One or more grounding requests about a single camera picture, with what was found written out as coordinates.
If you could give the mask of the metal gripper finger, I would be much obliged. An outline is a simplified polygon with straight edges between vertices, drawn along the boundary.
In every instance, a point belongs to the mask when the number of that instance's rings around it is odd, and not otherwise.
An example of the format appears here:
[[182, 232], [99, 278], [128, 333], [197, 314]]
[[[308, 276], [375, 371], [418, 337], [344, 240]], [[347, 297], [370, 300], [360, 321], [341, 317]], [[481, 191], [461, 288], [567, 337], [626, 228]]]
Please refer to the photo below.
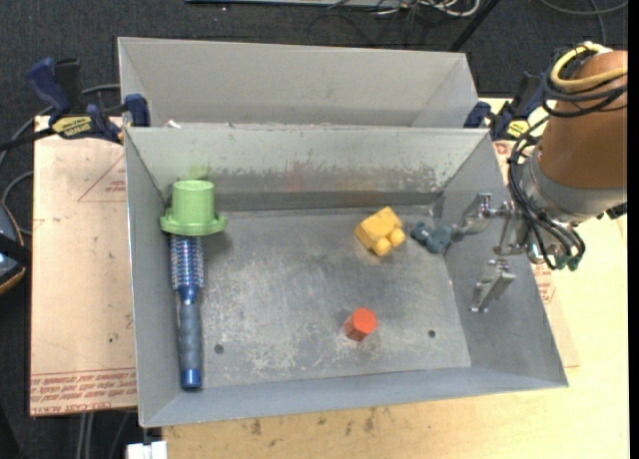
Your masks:
[[460, 221], [451, 228], [451, 239], [462, 240], [466, 236], [484, 232], [493, 217], [491, 193], [479, 193], [462, 212]]
[[510, 271], [505, 258], [491, 259], [475, 285], [469, 309], [472, 312], [487, 312], [489, 303], [499, 299], [515, 280], [516, 275]]

